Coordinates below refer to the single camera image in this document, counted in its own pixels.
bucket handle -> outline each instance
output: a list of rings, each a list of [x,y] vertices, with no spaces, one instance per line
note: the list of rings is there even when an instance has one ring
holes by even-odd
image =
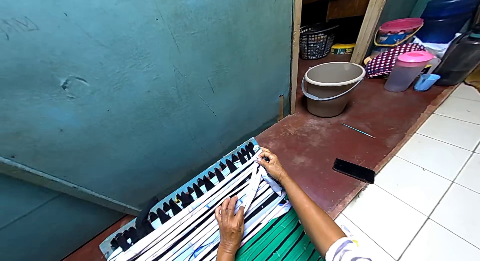
[[[337,95],[337,96],[332,96],[332,97],[329,97],[329,98],[318,98],[318,97],[316,97],[315,95],[310,94],[310,93],[308,93],[308,92],[305,90],[305,76],[304,76],[304,77],[303,77],[303,80],[301,81],[301,82],[302,82],[302,84],[301,84],[302,89],[301,89],[301,90],[302,90],[303,94],[304,94],[306,97],[308,97],[308,98],[310,98],[310,99],[312,99],[312,100],[315,100],[315,101],[328,101],[328,100],[333,100],[333,99],[335,99],[335,98],[339,98],[340,96],[343,96],[343,95],[347,94],[349,91],[353,90],[353,88],[357,87],[357,85],[360,84],[360,82],[361,82],[362,80],[363,80],[363,78],[361,78],[360,80],[358,80],[357,83],[356,83],[353,87],[351,87],[350,89],[348,89],[348,90],[345,91],[345,92],[342,92],[341,94],[339,94],[339,95]]]

hand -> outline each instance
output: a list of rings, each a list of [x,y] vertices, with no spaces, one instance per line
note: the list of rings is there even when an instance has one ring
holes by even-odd
[[[280,161],[278,160],[279,158],[264,147],[261,147],[261,150],[262,153],[258,156],[258,163],[261,164],[261,166],[265,167],[265,169],[274,179],[282,183],[282,180],[288,178],[289,175],[286,173],[285,169],[283,169],[282,165],[280,164]],[[267,157],[270,161],[267,162],[263,160],[264,157]]]
[[[229,255],[231,258],[235,256],[240,242],[243,237],[243,210],[245,207],[240,207],[235,213],[235,204],[238,197],[226,198],[222,205],[215,209],[215,218],[220,229],[220,244],[218,246],[217,256]]]

sleeve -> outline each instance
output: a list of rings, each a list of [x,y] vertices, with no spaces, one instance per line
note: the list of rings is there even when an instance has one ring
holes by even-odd
[[[373,261],[358,246],[354,238],[340,238],[325,255],[325,261]]]

black phone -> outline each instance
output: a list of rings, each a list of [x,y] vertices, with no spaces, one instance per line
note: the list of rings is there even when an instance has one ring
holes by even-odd
[[[369,184],[374,183],[375,171],[338,158],[335,159],[333,170]]]

checkered fabric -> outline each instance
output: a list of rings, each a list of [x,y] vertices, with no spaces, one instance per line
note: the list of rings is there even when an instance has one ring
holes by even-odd
[[[418,43],[406,43],[377,55],[365,66],[367,78],[388,76],[395,65],[396,58],[410,51],[425,51],[425,47]]]

